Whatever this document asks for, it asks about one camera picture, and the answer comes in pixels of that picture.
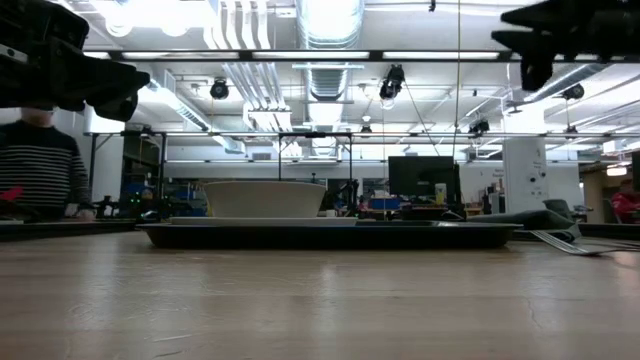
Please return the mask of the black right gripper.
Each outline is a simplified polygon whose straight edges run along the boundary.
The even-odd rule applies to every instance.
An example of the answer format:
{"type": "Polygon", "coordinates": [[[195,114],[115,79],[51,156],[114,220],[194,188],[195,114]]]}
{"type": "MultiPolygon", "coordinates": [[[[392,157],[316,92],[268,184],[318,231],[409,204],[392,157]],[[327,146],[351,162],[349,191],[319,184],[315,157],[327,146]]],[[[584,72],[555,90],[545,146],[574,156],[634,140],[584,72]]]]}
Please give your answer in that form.
{"type": "MultiPolygon", "coordinates": [[[[545,0],[501,14],[501,21],[528,28],[569,27],[568,61],[592,55],[599,63],[639,55],[638,0],[545,0]]],[[[537,91],[553,75],[566,29],[496,30],[491,38],[520,57],[521,85],[537,91]]]]}

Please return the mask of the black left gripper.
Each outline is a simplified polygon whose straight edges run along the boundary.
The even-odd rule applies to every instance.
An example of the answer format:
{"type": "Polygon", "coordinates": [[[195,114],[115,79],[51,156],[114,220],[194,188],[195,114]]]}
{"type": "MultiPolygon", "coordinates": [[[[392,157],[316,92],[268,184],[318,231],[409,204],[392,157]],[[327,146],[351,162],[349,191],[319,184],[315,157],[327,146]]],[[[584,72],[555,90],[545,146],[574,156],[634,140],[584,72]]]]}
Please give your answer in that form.
{"type": "Polygon", "coordinates": [[[1,106],[81,110],[88,103],[105,119],[128,122],[137,92],[150,75],[126,64],[108,64],[66,45],[45,45],[31,54],[1,47],[1,106]]]}

